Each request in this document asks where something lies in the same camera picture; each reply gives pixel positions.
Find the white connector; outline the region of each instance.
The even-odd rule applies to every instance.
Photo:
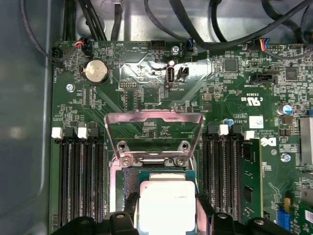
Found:
[[[254,131],[245,131],[244,140],[248,141],[249,139],[254,139]]]
[[[51,137],[61,140],[64,137],[64,133],[61,127],[53,127],[51,131]]]
[[[221,124],[219,126],[219,130],[217,132],[219,136],[227,136],[229,131],[228,131],[228,125],[227,124]]]
[[[78,127],[77,136],[80,139],[86,140],[88,138],[88,129],[86,127]]]

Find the black cable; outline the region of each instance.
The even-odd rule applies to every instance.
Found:
[[[249,34],[243,38],[233,40],[226,43],[205,43],[201,36],[198,34],[194,26],[192,25],[182,3],[180,0],[169,0],[170,4],[172,6],[172,9],[174,10],[175,14],[177,15],[180,23],[182,26],[186,29],[186,31],[190,34],[190,36],[197,42],[199,46],[206,50],[225,50],[230,47],[235,47],[240,44],[244,44],[248,41],[251,41],[254,38],[262,37],[263,35],[269,33],[273,29],[275,29],[277,26],[279,26],[281,23],[289,19],[291,16],[308,6],[310,3],[313,2],[313,0],[304,0],[303,2],[299,3],[296,7],[291,9],[289,12],[287,12],[285,15],[280,17],[278,20],[274,21],[273,23],[270,23],[266,27]]]
[[[80,4],[80,7],[82,8],[83,10],[83,13],[84,13],[84,16],[86,18],[86,22],[88,24],[88,27],[90,29],[90,32],[91,32],[91,35],[93,37],[93,39],[95,41],[99,41],[99,37],[98,37],[98,34],[97,34],[97,31],[96,31],[96,28],[95,28],[95,25],[93,24],[93,20],[86,8],[86,5],[84,3],[84,0],[78,0],[79,4]]]
[[[306,21],[307,21],[307,17],[308,17],[308,14],[309,14],[309,9],[310,9],[310,7],[312,6],[312,4],[310,4],[309,6],[307,6],[307,8],[304,10],[304,12],[303,12],[303,16],[302,16],[302,18],[301,18],[301,24],[300,24],[300,28],[301,28],[301,39],[302,39],[302,41],[303,41],[303,44],[305,45],[305,46],[307,46],[307,47],[309,47],[309,48],[313,48],[313,45],[312,44],[310,44],[310,42],[306,39],[306,37],[305,37],[305,30],[304,30],[304,27],[305,27],[305,23],[306,23]]]
[[[26,6],[25,6],[25,0],[21,0],[20,2],[20,9],[21,9],[21,14],[22,14],[22,20],[23,20],[23,25],[25,27],[25,30],[27,32],[27,36],[30,39],[30,41],[34,44],[35,48],[46,58],[48,58],[51,61],[54,62],[63,62],[67,60],[68,58],[71,57],[71,55],[75,52],[76,48],[72,47],[62,58],[56,58],[51,55],[49,55],[45,50],[39,45],[37,39],[35,38],[35,35],[33,31],[31,30],[31,27],[29,25],[29,21],[27,18],[27,13],[26,13]]]
[[[114,25],[111,33],[111,41],[117,41],[122,22],[122,6],[115,4],[114,8]]]
[[[146,14],[149,17],[149,19],[151,20],[151,22],[158,27],[159,29],[161,29],[163,32],[167,33],[168,35],[172,36],[173,38],[178,39],[179,41],[186,41],[185,37],[181,37],[177,34],[175,34],[174,32],[170,31],[168,28],[164,27],[160,21],[158,21],[158,19],[154,16],[154,14],[152,13],[149,4],[148,4],[149,0],[143,0],[144,6],[145,6],[145,10],[146,10]]]
[[[76,2],[69,0],[68,39],[76,41]]]
[[[63,34],[62,40],[68,40],[68,15],[69,15],[69,0],[64,0],[64,11],[63,11]]]
[[[84,2],[86,4],[87,10],[88,10],[93,22],[94,22],[95,30],[96,30],[96,32],[98,32],[99,39],[101,41],[107,41],[107,37],[104,34],[104,30],[103,30],[103,27],[101,25],[100,19],[97,15],[96,11],[93,8],[93,5],[91,4],[90,0],[84,0]]]
[[[215,35],[220,40],[221,43],[227,42],[226,38],[222,34],[219,24],[217,22],[217,7],[221,3],[222,0],[211,0],[210,1],[210,7],[211,7],[211,22],[212,27],[214,30]]]
[[[261,2],[262,2],[262,6],[263,6],[263,9],[265,10],[266,14],[269,17],[271,17],[274,21],[276,21],[280,17],[282,17],[282,14],[273,8],[273,6],[272,6],[272,4],[270,4],[269,0],[261,0]],[[293,31],[297,43],[302,43],[301,29],[294,21],[292,21],[291,19],[288,19],[285,22],[283,22],[282,24]]]

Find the screw hole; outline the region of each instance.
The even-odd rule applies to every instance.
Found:
[[[118,148],[119,148],[120,150],[123,150],[123,149],[125,148],[125,144],[121,143],[121,144],[118,146]]]
[[[183,149],[187,149],[187,148],[188,148],[188,144],[184,143],[184,144],[182,145],[182,148],[183,148]]]

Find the motherboard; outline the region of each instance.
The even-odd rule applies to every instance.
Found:
[[[311,206],[300,202],[313,188],[312,57],[283,61],[249,43],[203,51],[188,41],[92,42],[86,50],[54,70],[50,232],[78,216],[102,221],[122,211],[138,192],[138,168],[165,167],[195,171],[197,191],[242,223],[264,217],[297,234],[313,231],[304,209]],[[268,50],[294,56],[304,47]],[[125,115],[145,111],[144,119]],[[113,187],[113,159],[123,149],[191,150],[193,160],[125,159]]]

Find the blue capacitor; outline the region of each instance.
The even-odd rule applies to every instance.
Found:
[[[234,124],[234,120],[233,119],[224,119],[223,120],[223,124],[227,124],[229,127],[231,127]]]
[[[291,113],[292,113],[292,107],[291,107],[290,105],[288,105],[288,104],[286,104],[286,105],[281,105],[281,106],[278,107],[277,113],[278,113],[279,115],[286,115],[286,114],[288,115],[288,114],[291,114]]]

